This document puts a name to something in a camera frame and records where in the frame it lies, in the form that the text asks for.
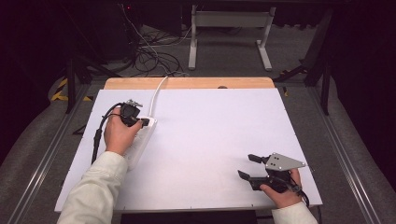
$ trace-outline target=metal rail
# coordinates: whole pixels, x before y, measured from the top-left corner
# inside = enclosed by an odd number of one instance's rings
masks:
[[[49,147],[44,154],[43,159],[33,172],[32,178],[27,185],[26,190],[24,191],[20,201],[14,209],[14,212],[8,220],[8,224],[22,223],[24,216],[26,215],[30,205],[35,199],[35,196],[37,195],[38,190],[40,189],[41,184],[43,183],[44,178],[46,177],[47,172],[49,171],[50,166],[55,159],[60,144],[64,140],[65,131],[67,130],[70,121],[76,114],[78,106],[86,95],[88,88],[89,85],[82,85],[81,88],[78,90],[76,105],[73,107],[69,114],[64,115],[64,119],[62,120],[60,127],[58,128],[55,136],[52,138],[52,141],[49,144]]]
[[[331,119],[329,116],[325,116],[321,106],[318,93],[316,92],[315,88],[308,87],[308,93],[311,96],[312,100],[315,103],[315,106],[318,109],[318,112],[322,118],[322,121],[327,128],[327,131],[330,135],[330,140],[332,143],[332,148],[335,152],[335,155],[340,162],[341,168],[346,175],[346,180],[349,183],[349,186],[352,189],[353,194],[356,197],[356,200],[361,208],[361,212],[364,215],[367,223],[381,223],[376,211],[369,199],[369,196],[364,189],[363,184],[361,183],[361,179],[359,178],[358,173],[356,172],[351,160],[347,155],[347,151],[344,148],[337,131],[334,129]]]

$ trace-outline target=white lab coat sleeve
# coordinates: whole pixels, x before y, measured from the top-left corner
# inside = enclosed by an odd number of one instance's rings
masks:
[[[316,224],[317,220],[305,203],[300,202],[289,207],[272,210],[276,224]]]
[[[111,223],[127,167],[121,155],[104,152],[70,191],[58,223]]]

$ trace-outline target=human hand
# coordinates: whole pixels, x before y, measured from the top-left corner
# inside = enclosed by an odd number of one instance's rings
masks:
[[[107,125],[105,128],[105,143],[106,151],[112,151],[123,156],[126,149],[134,141],[137,132],[142,128],[142,120],[139,120],[132,127],[126,126],[120,116],[120,108],[113,109],[108,117]]]
[[[295,184],[297,184],[300,187],[302,186],[300,173],[299,173],[298,169],[291,169],[290,176],[295,181]],[[262,189],[262,191],[264,191],[264,193],[270,199],[272,199],[272,201],[274,201],[277,208],[289,207],[291,205],[300,203],[303,200],[301,195],[297,195],[296,192],[293,192],[290,189],[286,190],[283,193],[278,193],[278,192],[274,191],[273,189],[271,189],[271,187],[264,185],[264,184],[260,185],[260,189]]]

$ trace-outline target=white table surface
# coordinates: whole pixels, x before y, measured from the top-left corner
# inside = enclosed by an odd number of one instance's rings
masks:
[[[102,116],[129,99],[142,104],[140,115],[146,116],[153,93],[99,92],[55,211],[62,211],[68,192],[91,165],[93,136]],[[277,89],[161,90],[153,111],[157,127],[140,162],[126,175],[116,211],[274,208],[237,173],[266,176],[264,165],[249,161],[248,154],[276,152],[309,165]],[[104,150],[102,137],[98,155]],[[299,170],[311,205],[322,204],[309,167]]]

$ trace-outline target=metal stand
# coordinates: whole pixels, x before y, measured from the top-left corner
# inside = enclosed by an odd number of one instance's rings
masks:
[[[264,64],[265,70],[272,71],[272,66],[267,51],[265,50],[265,43],[268,39],[275,11],[275,7],[271,7],[269,12],[196,11],[196,6],[192,6],[189,69],[195,69],[198,44],[196,39],[196,28],[198,26],[264,27],[262,39],[257,40],[257,47],[262,56],[262,63]]]
[[[68,84],[68,104],[66,114],[68,114],[73,106],[76,104],[76,81],[75,75],[78,77],[78,80],[81,84],[90,84],[92,81],[91,73],[87,69],[87,66],[90,66],[97,71],[103,73],[108,77],[120,77],[119,75],[111,72],[100,64],[94,63],[93,61],[83,57],[76,56],[67,63],[67,84]]]
[[[329,66],[329,55],[323,49],[323,43],[326,37],[327,30],[332,19],[333,9],[328,8],[326,13],[321,19],[318,29],[315,32],[314,38],[309,46],[305,58],[302,61],[302,65],[292,69],[291,71],[283,71],[280,77],[274,78],[274,82],[283,82],[299,73],[307,73],[304,80],[306,86],[315,86],[323,76],[322,92],[320,97],[320,104],[322,106],[323,112],[329,115],[327,109],[327,102],[329,98],[329,88],[330,88],[330,66]]]

